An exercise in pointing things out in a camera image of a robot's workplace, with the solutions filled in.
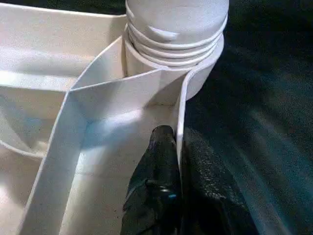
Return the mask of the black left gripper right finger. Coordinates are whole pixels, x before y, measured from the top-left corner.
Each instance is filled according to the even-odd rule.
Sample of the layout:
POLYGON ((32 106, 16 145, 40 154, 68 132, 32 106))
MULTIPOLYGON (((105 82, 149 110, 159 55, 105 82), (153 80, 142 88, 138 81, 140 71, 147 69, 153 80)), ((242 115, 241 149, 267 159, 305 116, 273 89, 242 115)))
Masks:
POLYGON ((232 174, 204 138, 184 130, 181 153, 183 235, 256 235, 258 230, 232 174))

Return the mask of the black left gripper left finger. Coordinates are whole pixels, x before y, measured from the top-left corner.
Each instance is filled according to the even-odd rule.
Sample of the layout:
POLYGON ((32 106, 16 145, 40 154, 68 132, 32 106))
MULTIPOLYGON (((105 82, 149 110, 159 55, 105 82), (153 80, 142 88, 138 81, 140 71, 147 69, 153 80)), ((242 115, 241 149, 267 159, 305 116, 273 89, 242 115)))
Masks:
POLYGON ((177 235, 181 184, 173 129, 156 127, 137 164, 123 205, 122 235, 177 235))

